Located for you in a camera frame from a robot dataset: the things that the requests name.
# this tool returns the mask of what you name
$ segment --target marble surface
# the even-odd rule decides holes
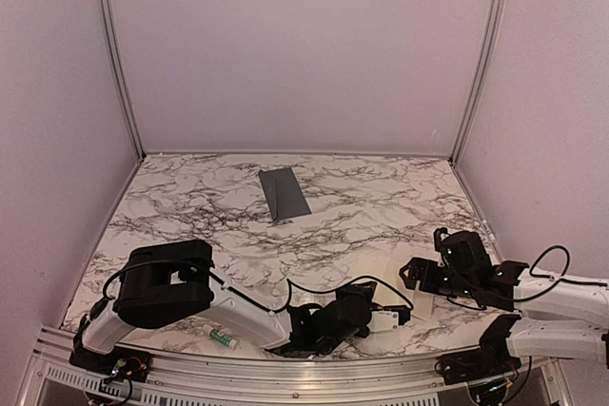
[[[259,170],[294,169],[312,214],[272,224]],[[192,238],[213,246],[213,259],[235,282],[278,305],[285,278],[315,288],[352,277],[362,256],[437,259],[432,234],[480,225],[447,161],[368,156],[166,155],[146,158],[113,216],[70,305],[64,328],[101,296],[106,278],[136,247]],[[297,293],[295,302],[311,300]],[[498,313],[479,313],[433,299],[431,320],[354,338],[328,358],[380,358],[474,345]],[[203,335],[201,318],[136,330],[138,345],[231,358],[273,358],[246,338],[236,350]]]

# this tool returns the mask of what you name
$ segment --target white backdrop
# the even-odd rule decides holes
[[[0,392],[66,312],[136,160],[97,0],[0,0]]]
[[[609,278],[609,0],[506,0],[461,170],[508,259],[562,243]],[[561,270],[559,255],[541,267]],[[565,363],[577,406],[607,403],[596,363]]]
[[[490,0],[112,0],[148,151],[448,156]]]

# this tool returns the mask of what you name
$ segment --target metal frame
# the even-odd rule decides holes
[[[95,392],[101,376],[68,363],[72,337],[69,332],[47,327],[42,329],[21,386],[18,406],[37,404],[46,379]],[[349,361],[308,361],[219,358],[148,351],[153,360],[147,382],[135,384],[134,400],[129,404],[159,406],[189,401],[191,405],[207,406],[429,405],[439,404],[438,397],[446,399],[449,394],[463,394],[466,387],[502,378],[496,376],[469,385],[446,386],[434,369],[437,357],[444,352]],[[536,358],[534,368],[541,369],[549,397],[570,406],[570,398],[558,382],[558,363],[548,358]]]
[[[344,151],[281,151],[281,150],[259,150],[259,151],[247,151],[247,150],[208,150],[208,151],[199,151],[199,150],[191,150],[191,151],[157,151],[151,150],[147,151],[147,156],[225,156],[230,154],[243,154],[249,156],[262,156],[262,155],[289,155],[289,156],[338,156],[338,157],[349,157],[349,156],[357,156],[357,157],[396,157],[396,158],[406,158],[406,159],[434,159],[434,160],[448,160],[446,154],[402,154],[397,152],[344,152]]]
[[[484,32],[484,39],[482,41],[480,58],[476,67],[474,81],[472,82],[472,86],[469,90],[465,112],[463,113],[457,138],[450,155],[451,164],[457,164],[463,154],[476,112],[478,111],[478,107],[480,105],[482,91],[484,90],[484,81],[486,80],[486,74],[488,72],[493,49],[495,48],[497,37],[499,35],[504,4],[505,0],[491,0],[491,8],[488,12],[486,30]]]
[[[143,161],[146,157],[144,147],[142,145],[142,139],[135,121],[135,114],[133,112],[133,105],[131,103],[131,97],[129,96],[127,79],[123,70],[123,64],[121,62],[121,55],[118,49],[118,43],[116,39],[116,30],[114,28],[114,18],[112,16],[112,7],[110,0],[99,0],[100,13],[102,16],[102,25],[104,27],[104,35],[106,37],[106,44],[108,46],[108,57],[110,60],[110,66],[112,68],[112,75],[114,77],[114,83],[118,92],[119,102],[121,110],[123,111],[123,117],[125,119],[125,125],[133,152],[137,157],[138,161]]]

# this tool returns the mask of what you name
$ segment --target black cable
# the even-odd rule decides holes
[[[540,256],[537,257],[536,260],[533,262],[533,264],[529,268],[529,275],[532,278],[542,278],[542,279],[550,279],[551,278],[550,275],[541,275],[541,274],[535,273],[534,270],[537,267],[537,265],[545,258],[545,256],[547,256],[550,252],[555,251],[557,249],[559,249],[562,252],[564,252],[565,257],[566,257],[566,262],[565,262],[564,267],[562,268],[562,273],[560,273],[560,275],[563,277],[564,275],[567,274],[567,271],[569,270],[569,266],[571,265],[571,253],[569,252],[569,250],[566,247],[564,247],[564,246],[562,246],[560,244],[555,244],[555,245],[550,246],[547,249],[545,249],[540,254]],[[442,257],[442,261],[444,262],[444,264],[447,265],[451,269],[451,271],[455,274],[455,276],[457,276],[457,278],[459,278],[461,281],[463,281],[465,284],[467,284],[468,287],[471,287],[474,290],[478,290],[479,292],[482,292],[482,293],[486,294],[487,296],[494,297],[496,299],[505,300],[505,301],[510,301],[512,303],[525,303],[527,301],[531,301],[531,300],[538,299],[539,297],[543,297],[545,294],[547,294],[548,292],[553,290],[555,287],[557,287],[561,282],[566,282],[566,283],[575,284],[575,285],[584,285],[584,286],[607,287],[607,284],[604,283],[604,282],[569,280],[569,279],[566,279],[566,278],[558,278],[552,285],[550,285],[546,289],[542,290],[541,292],[538,292],[537,294],[534,294],[534,295],[532,295],[530,297],[524,297],[523,299],[509,299],[508,297],[503,297],[501,295],[494,294],[493,292],[489,292],[488,290],[485,290],[482,287],[479,287],[478,285],[473,284],[472,282],[470,282],[469,280],[464,278],[454,268],[451,268],[450,262],[446,259],[446,256],[444,255],[443,252],[441,252],[440,255]]]
[[[402,300],[404,300],[406,303],[408,303],[408,306],[410,307],[410,311],[412,311],[413,309],[415,309],[415,305],[412,304],[412,301],[410,301],[406,295],[404,295],[402,292],[400,292],[398,289],[396,289],[393,285],[388,284],[387,282],[385,282],[384,280],[380,280],[379,278],[375,277],[375,276],[370,276],[370,275],[361,275],[358,276],[357,278],[354,278],[352,280],[348,280],[346,283],[344,283],[343,285],[339,285],[338,287],[334,287],[333,289],[329,289],[329,290],[312,290],[312,289],[307,289],[306,287],[303,287],[301,285],[298,285],[297,283],[295,283],[294,281],[292,281],[290,278],[287,279],[287,283],[290,285],[293,285],[294,287],[296,287],[297,289],[300,289],[304,292],[308,292],[309,294],[316,294],[316,295],[325,295],[325,294],[332,294],[340,289],[342,289],[343,287],[346,287],[349,284],[352,284],[353,282],[357,281],[357,280],[373,280],[378,282],[379,284],[384,285],[387,289],[389,289],[391,292],[393,292],[394,294],[396,294],[398,297],[400,297]]]
[[[450,297],[446,297],[446,300],[449,303],[456,304],[457,306],[460,306],[461,308],[470,309],[472,311],[486,311],[488,309],[484,305],[476,307],[476,308],[474,306],[468,306],[467,304],[463,304],[463,303],[459,303],[458,301],[454,301]]]
[[[188,266],[190,268],[195,268],[196,270],[200,271],[201,273],[207,273],[207,266],[202,266],[202,265],[199,265],[192,261],[145,261],[142,263],[136,263],[134,265],[125,266],[125,267],[121,268],[120,270],[118,270],[116,273],[114,273],[112,276],[110,276],[104,283],[104,287],[102,288],[102,295],[104,296],[104,298],[106,300],[108,300],[108,301],[112,300],[113,297],[108,295],[109,286],[119,276],[122,276],[131,270],[136,270],[138,268],[142,268],[144,266],[149,266],[149,265],[168,264],[168,263],[172,264],[172,265]]]
[[[129,383],[129,392],[127,393],[127,396],[125,396],[125,399],[123,399],[123,401],[121,401],[120,403],[110,403],[112,406],[123,406],[124,404],[127,404],[127,402],[131,399],[131,396],[133,395],[133,382],[131,382],[131,379],[128,377],[125,377],[125,379]]]
[[[550,275],[541,275],[539,273],[535,273],[534,270],[535,270],[535,268],[537,268],[537,265],[543,260],[543,258],[554,249],[560,249],[560,250],[564,251],[564,253],[567,256],[567,264],[564,268],[565,272],[562,275],[566,274],[566,270],[568,269],[569,263],[571,261],[571,254],[569,253],[569,251],[566,247],[557,244],[557,245],[552,246],[552,247],[546,249],[545,251],[543,251],[541,253],[541,255],[539,257],[537,257],[537,259],[533,262],[533,264],[531,265],[531,268],[529,269],[529,275],[531,275],[532,278],[542,278],[545,280],[549,280],[550,278],[552,278]],[[597,287],[607,287],[607,284],[605,282],[596,282],[596,281],[588,281],[588,280],[569,280],[567,278],[559,278],[558,281],[566,282],[568,284],[574,284],[574,285],[592,285],[592,286],[597,286]]]
[[[519,393],[522,392],[522,389],[524,388],[524,385],[526,385],[526,381],[529,380],[529,378],[531,376],[531,370],[532,369],[533,369],[533,358],[529,357],[529,367],[526,370],[526,376],[522,380],[522,383],[519,386],[518,390],[516,392],[514,392],[514,394],[511,397],[509,397],[508,399],[506,399],[505,401],[503,401],[501,403],[502,406],[505,406],[506,404],[511,403],[512,401],[514,401],[514,398],[516,398],[516,396],[518,396]]]
[[[517,379],[520,377],[520,375],[521,375],[521,374],[518,372],[518,370],[517,370],[517,369],[514,367],[514,365],[512,365],[511,363],[508,363],[508,365],[507,365],[507,366],[508,366],[508,367],[510,367],[510,368],[512,369],[512,372],[514,373],[514,378],[513,378],[513,379],[510,379],[510,378],[509,378],[509,377],[507,377],[507,376],[503,376],[503,380],[505,381],[505,383],[504,383],[504,384],[500,384],[500,385],[497,385],[497,386],[491,386],[491,387],[489,387],[489,389],[488,389],[486,392],[482,392],[482,393],[480,394],[480,396],[488,396],[488,395],[491,395],[491,394],[495,394],[495,392],[496,392],[497,390],[499,390],[500,388],[503,388],[503,387],[507,387],[506,392],[505,392],[505,394],[504,394],[504,395],[506,395],[506,394],[507,394],[507,391],[509,391],[509,389],[510,389],[511,385],[514,385],[514,384],[515,384],[515,382],[516,382],[516,380],[517,380]],[[493,382],[495,382],[495,381],[494,381],[494,380],[491,380],[491,381],[487,382],[486,384],[483,384],[483,385],[482,385],[482,387],[483,387],[484,385],[492,384]]]
[[[105,401],[91,398],[88,393],[83,390],[83,394],[85,394],[85,398],[87,399],[88,404],[96,404],[97,406],[123,406],[124,404],[127,404],[133,396],[133,382],[131,382],[131,379],[128,376],[125,377],[125,379],[129,384],[129,391],[127,393],[127,396],[125,396],[121,401],[116,402],[116,399],[113,399],[112,401],[106,403]]]
[[[434,371],[436,372],[437,375],[444,377],[444,372],[440,371],[440,369],[438,368],[438,365],[440,364],[440,361],[436,361],[436,364],[434,365]]]
[[[545,251],[543,251],[541,253],[541,255],[533,262],[533,267],[531,267],[531,269],[533,269],[535,266],[537,266],[537,264],[540,262],[541,259],[543,259],[543,257],[545,257],[549,252],[554,251],[555,249],[561,249],[567,256],[567,262],[564,265],[564,268],[562,268],[562,273],[560,274],[561,276],[564,276],[566,274],[567,270],[569,269],[569,264],[571,263],[571,254],[569,253],[569,250],[566,247],[558,245],[558,244],[554,245],[554,246],[550,246]],[[440,255],[442,256],[442,261],[444,262],[444,264],[447,265],[449,268],[451,268],[450,262],[446,259],[446,256],[444,255],[444,253],[441,252]],[[464,278],[461,275],[461,273],[456,271],[454,268],[451,268],[451,271],[455,274],[455,276],[457,276],[457,278],[459,278],[461,281],[463,281],[465,284],[467,284],[467,286],[471,287],[472,289],[478,290],[479,292],[483,292],[484,294],[486,294],[489,297],[494,297],[496,299],[510,301],[512,303],[524,303],[527,301],[538,299],[539,297],[543,297],[545,294],[547,294],[548,292],[553,290],[561,282],[561,280],[557,280],[556,282],[554,282],[552,285],[550,285],[546,289],[544,289],[541,292],[538,292],[537,294],[534,294],[530,297],[525,297],[523,299],[509,299],[508,297],[503,297],[501,295],[494,294],[493,292],[489,292],[488,290],[483,289],[482,287],[480,287],[476,284],[473,284],[472,282],[470,282],[469,280]]]
[[[144,266],[149,266],[149,265],[157,265],[157,264],[173,264],[173,265],[180,265],[180,266],[187,266],[189,268],[194,268],[202,273],[207,273],[209,274],[214,280],[216,280],[221,286],[225,284],[225,282],[223,280],[221,280],[220,278],[218,278],[218,276],[216,276],[212,271],[208,271],[207,266],[202,266],[199,265],[197,263],[194,263],[192,261],[167,261],[167,260],[163,260],[163,261],[145,261],[142,263],[136,263],[134,265],[130,265],[127,267],[124,267],[122,269],[120,269],[119,271],[117,271],[116,273],[114,273],[113,275],[111,275],[106,282],[104,283],[104,287],[102,288],[102,295],[104,296],[104,298],[108,301],[112,300],[112,297],[110,295],[108,295],[108,288],[109,286],[120,276],[122,276],[123,274],[127,273],[128,271],[131,270],[135,270],[137,268],[142,268]],[[400,297],[401,299],[405,300],[406,303],[408,303],[408,305],[410,306],[410,310],[412,311],[414,309],[414,304],[412,304],[412,301],[410,301],[402,292],[400,292],[398,289],[396,289],[395,287],[393,287],[392,285],[386,283],[384,280],[380,280],[374,276],[368,276],[368,275],[362,275],[359,276],[353,280],[349,280],[348,282],[346,282],[343,285],[340,285],[338,287],[335,287],[334,289],[328,290],[328,291],[315,291],[315,290],[310,290],[310,289],[306,289],[304,287],[302,287],[301,285],[296,284],[294,281],[292,281],[290,278],[286,279],[287,281],[287,300],[285,301],[285,304],[283,306],[281,306],[279,309],[271,309],[267,306],[264,306],[263,304],[259,303],[258,301],[252,299],[251,297],[249,297],[247,294],[245,294],[244,292],[240,291],[239,289],[235,289],[232,286],[228,286],[227,290],[233,292],[235,295],[241,297],[242,299],[244,299],[245,301],[247,301],[250,304],[253,304],[254,306],[256,306],[259,309],[262,309],[263,311],[265,311],[266,313],[269,312],[273,312],[273,313],[281,313],[282,311],[284,311],[285,309],[287,309],[287,307],[289,306],[289,304],[292,301],[292,295],[293,295],[293,291],[292,291],[292,287],[296,287],[297,289],[301,289],[304,290],[305,292],[311,293],[311,294],[331,294],[333,292],[336,292],[337,290],[341,289],[342,287],[345,287],[357,280],[363,280],[363,279],[370,279],[370,280],[375,280],[376,282],[379,282],[380,284],[384,285],[385,287],[387,287],[389,290],[391,290],[393,293],[395,293],[398,297]]]

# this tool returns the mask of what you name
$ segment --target small cylinder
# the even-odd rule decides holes
[[[206,323],[203,324],[203,332],[208,335],[210,339],[218,341],[220,344],[223,344],[230,349],[236,349],[239,345],[239,341],[237,339],[231,338],[229,335],[225,335],[224,333],[220,333],[218,330]]]

